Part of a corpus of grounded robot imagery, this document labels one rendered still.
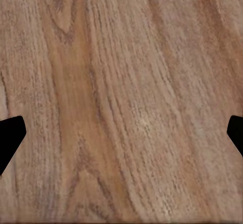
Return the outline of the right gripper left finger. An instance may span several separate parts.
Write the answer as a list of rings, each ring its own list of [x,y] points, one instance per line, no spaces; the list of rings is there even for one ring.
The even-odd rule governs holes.
[[[25,136],[22,116],[0,121],[0,177]]]

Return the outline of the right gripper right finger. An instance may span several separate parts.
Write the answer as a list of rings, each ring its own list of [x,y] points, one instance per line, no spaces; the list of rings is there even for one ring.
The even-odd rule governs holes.
[[[228,128],[227,128],[227,134],[237,147],[237,149],[240,151],[240,153],[243,156],[243,118],[238,116],[231,116]]]

